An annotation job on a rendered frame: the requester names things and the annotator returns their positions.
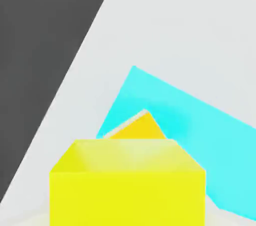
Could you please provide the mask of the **small yellow cube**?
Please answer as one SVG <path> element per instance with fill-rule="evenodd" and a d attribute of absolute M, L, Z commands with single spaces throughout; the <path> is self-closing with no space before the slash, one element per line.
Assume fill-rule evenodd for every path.
<path fill-rule="evenodd" d="M 205 226 L 205 170 L 174 140 L 77 140 L 49 185 L 49 226 Z"/>

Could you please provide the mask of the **small orange cube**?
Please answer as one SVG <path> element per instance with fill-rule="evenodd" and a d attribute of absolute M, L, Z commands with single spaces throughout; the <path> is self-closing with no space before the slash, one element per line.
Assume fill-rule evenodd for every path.
<path fill-rule="evenodd" d="M 104 139 L 166 139 L 161 128 L 146 109 L 141 110 L 127 121 L 120 124 Z"/>

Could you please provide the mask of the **large cyan box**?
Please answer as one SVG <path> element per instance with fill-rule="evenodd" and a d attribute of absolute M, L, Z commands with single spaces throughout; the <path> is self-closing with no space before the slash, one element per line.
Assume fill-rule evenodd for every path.
<path fill-rule="evenodd" d="M 219 208 L 256 221 L 256 128 L 132 67 L 97 138 L 143 109 L 205 169 Z"/>

